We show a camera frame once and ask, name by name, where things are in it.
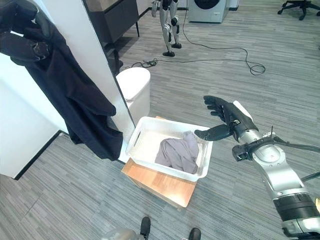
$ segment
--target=gray cloth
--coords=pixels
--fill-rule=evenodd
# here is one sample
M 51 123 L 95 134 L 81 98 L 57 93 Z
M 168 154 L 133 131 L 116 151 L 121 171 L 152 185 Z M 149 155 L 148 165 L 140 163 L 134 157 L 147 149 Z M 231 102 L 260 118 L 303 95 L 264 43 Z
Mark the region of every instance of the gray cloth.
M 195 174 L 199 153 L 196 136 L 191 131 L 183 133 L 183 139 L 167 138 L 160 143 L 155 163 Z

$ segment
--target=wooden stool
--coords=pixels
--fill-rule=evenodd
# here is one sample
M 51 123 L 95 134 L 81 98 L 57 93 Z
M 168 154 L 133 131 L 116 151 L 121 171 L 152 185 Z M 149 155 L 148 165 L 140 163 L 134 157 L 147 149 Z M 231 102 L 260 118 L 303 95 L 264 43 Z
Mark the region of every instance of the wooden stool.
M 122 172 L 139 188 L 151 192 L 176 207 L 178 211 L 188 206 L 197 184 L 197 182 L 167 175 L 138 165 L 131 158 L 124 165 Z

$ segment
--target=foot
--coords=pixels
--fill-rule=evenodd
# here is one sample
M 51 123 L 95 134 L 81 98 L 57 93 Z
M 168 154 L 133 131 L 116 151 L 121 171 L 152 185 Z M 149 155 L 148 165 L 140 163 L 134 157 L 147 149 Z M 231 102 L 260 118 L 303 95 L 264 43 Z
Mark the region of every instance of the foot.
M 145 240 L 148 240 L 150 233 L 151 221 L 150 218 L 145 216 L 141 221 L 140 234 L 144 236 Z
M 192 228 L 189 234 L 189 240 L 200 240 L 201 239 L 201 231 L 198 228 Z
M 166 51 L 166 52 L 162 53 L 162 55 L 166 56 L 166 57 L 174 57 L 175 53 L 173 51 Z
M 175 43 L 175 44 L 172 44 L 171 47 L 174 49 L 181 49 L 182 45 L 181 45 L 181 43 Z

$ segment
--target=washing machine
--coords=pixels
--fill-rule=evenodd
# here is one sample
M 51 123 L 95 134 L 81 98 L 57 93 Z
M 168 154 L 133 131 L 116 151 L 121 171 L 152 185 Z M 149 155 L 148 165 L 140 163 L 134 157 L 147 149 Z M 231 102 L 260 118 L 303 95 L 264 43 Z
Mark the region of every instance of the washing machine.
M 189 0 L 190 22 L 222 23 L 229 11 L 229 0 Z

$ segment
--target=black wire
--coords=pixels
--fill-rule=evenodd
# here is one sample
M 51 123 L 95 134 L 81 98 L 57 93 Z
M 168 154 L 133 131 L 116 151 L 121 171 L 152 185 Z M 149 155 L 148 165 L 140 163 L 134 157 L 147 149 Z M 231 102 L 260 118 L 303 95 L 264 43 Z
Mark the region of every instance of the black wire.
M 320 177 L 320 172 L 316 172 L 316 173 L 310 174 L 308 176 L 304 176 L 303 178 L 301 178 L 301 181 L 306 182 L 306 181 L 309 181 L 311 179 L 315 179 L 318 177 Z
M 183 35 L 185 36 L 185 38 L 187 39 L 187 41 L 191 44 L 194 45 L 198 45 L 198 46 L 202 46 L 208 49 L 212 49 L 212 50 L 232 50 L 232 49 L 240 49 L 243 50 L 245 52 L 245 59 L 244 60 L 239 60 L 239 59 L 199 59 L 199 60 L 189 60 L 189 61 L 179 61 L 179 60 L 162 60 L 162 59 L 157 59 L 156 57 L 151 60 L 151 61 L 143 61 L 143 62 L 135 62 L 134 64 L 132 64 L 131 68 L 133 68 L 135 65 L 140 64 L 141 67 L 143 68 L 151 68 L 154 67 L 155 65 L 157 65 L 158 62 L 166 62 L 166 63 L 194 63 L 194 62 L 211 62 L 211 61 L 232 61 L 232 62 L 245 62 L 246 65 L 249 67 L 250 69 L 250 73 L 252 75 L 261 75 L 266 71 L 265 66 L 263 66 L 261 63 L 258 62 L 253 62 L 253 61 L 248 61 L 248 51 L 243 48 L 243 47 L 223 47 L 223 48 L 214 48 L 214 47 L 210 47 L 210 46 L 206 46 L 200 43 L 195 43 L 189 40 L 189 38 L 187 37 L 186 33 L 185 33 L 185 23 L 186 23 L 186 19 L 187 19 L 187 11 L 188 9 L 185 10 L 185 15 L 184 15 L 184 21 L 183 21 L 183 25 L 182 25 L 182 32 Z
M 278 136 L 275 136 L 273 138 L 273 140 L 278 145 L 320 153 L 320 147 L 318 147 L 318 146 L 311 146 L 311 145 L 304 145 L 304 144 L 294 144 L 294 143 L 290 143 L 288 141 L 284 141 Z
M 250 69 L 250 73 L 252 75 L 261 75 L 263 73 L 265 73 L 266 71 L 266 67 L 263 66 L 261 63 L 258 62 L 253 62 L 253 61 L 248 61 L 248 51 L 243 48 L 243 47 L 219 47 L 219 48 L 215 48 L 215 47 L 210 47 L 210 46 L 206 46 L 204 44 L 200 44 L 200 43 L 195 43 L 189 40 L 189 38 L 187 37 L 186 33 L 185 33 L 185 23 L 186 23 L 186 18 L 187 18 L 187 9 L 185 10 L 185 15 L 184 15 L 184 21 L 183 21 L 183 25 L 182 25 L 182 32 L 183 35 L 185 36 L 185 38 L 187 39 L 187 41 L 191 44 L 194 45 L 198 45 L 198 46 L 202 46 L 208 49 L 212 49 L 212 50 L 231 50 L 231 49 L 240 49 L 243 50 L 245 52 L 245 59 L 244 60 L 233 60 L 233 59 L 215 59 L 216 61 L 235 61 L 235 62 L 245 62 L 246 65 L 249 67 Z

